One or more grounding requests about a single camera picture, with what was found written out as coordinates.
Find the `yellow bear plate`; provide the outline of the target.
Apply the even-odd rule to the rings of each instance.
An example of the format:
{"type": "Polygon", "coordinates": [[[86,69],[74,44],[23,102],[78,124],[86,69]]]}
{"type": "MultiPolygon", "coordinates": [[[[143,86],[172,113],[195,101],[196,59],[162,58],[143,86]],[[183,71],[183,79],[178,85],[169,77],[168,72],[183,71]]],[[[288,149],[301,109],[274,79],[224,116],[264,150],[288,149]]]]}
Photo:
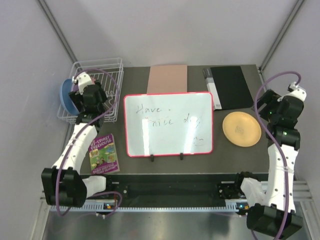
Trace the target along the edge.
{"type": "Polygon", "coordinates": [[[262,130],[258,121],[248,113],[229,113],[222,122],[225,137],[239,147],[252,147],[259,142],[262,130]]]}

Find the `pink plate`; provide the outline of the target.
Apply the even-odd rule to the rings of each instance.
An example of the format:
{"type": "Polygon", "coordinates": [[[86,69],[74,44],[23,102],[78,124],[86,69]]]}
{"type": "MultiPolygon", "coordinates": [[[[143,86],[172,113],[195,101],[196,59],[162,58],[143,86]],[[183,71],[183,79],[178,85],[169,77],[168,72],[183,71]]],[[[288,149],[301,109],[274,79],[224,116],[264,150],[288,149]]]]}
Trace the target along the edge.
{"type": "Polygon", "coordinates": [[[91,77],[90,79],[91,79],[91,81],[92,81],[93,84],[96,83],[96,79],[95,79],[95,78],[91,77]]]}

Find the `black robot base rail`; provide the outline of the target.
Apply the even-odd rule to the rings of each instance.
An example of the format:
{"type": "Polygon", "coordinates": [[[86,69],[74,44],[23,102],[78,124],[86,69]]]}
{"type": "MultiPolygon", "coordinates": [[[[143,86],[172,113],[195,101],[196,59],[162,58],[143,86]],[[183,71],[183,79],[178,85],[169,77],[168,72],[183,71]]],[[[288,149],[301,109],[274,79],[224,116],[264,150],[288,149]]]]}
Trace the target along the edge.
{"type": "Polygon", "coordinates": [[[122,207],[222,207],[244,199],[237,174],[113,174],[107,191],[122,194],[122,207]]]}

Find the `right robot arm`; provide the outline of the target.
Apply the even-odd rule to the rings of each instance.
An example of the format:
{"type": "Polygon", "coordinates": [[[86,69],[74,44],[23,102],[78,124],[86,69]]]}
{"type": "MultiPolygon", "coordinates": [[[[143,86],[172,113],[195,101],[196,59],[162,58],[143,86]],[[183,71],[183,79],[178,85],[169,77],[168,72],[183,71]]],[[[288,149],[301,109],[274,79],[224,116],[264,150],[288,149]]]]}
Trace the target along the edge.
{"type": "Polygon", "coordinates": [[[280,96],[273,90],[265,92],[254,104],[268,139],[269,172],[266,190],[262,183],[246,172],[243,179],[233,185],[233,192],[245,198],[249,205],[247,227],[255,232],[286,240],[303,226],[296,214],[293,199],[293,181],[301,135],[295,128],[304,109],[304,89],[296,89],[280,96]]]}

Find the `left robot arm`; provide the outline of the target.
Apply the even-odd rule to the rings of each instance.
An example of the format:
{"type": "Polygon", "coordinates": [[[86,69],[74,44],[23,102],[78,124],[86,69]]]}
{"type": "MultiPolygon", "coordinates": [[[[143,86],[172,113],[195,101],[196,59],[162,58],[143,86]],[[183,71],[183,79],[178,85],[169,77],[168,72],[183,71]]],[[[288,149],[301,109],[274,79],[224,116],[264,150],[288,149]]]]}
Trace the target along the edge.
{"type": "Polygon", "coordinates": [[[45,168],[41,180],[48,205],[77,207],[95,194],[109,198],[114,191],[104,176],[80,176],[82,162],[102,125],[106,112],[106,93],[99,82],[88,85],[83,93],[69,93],[80,108],[72,136],[59,159],[51,168],[45,168]]]}

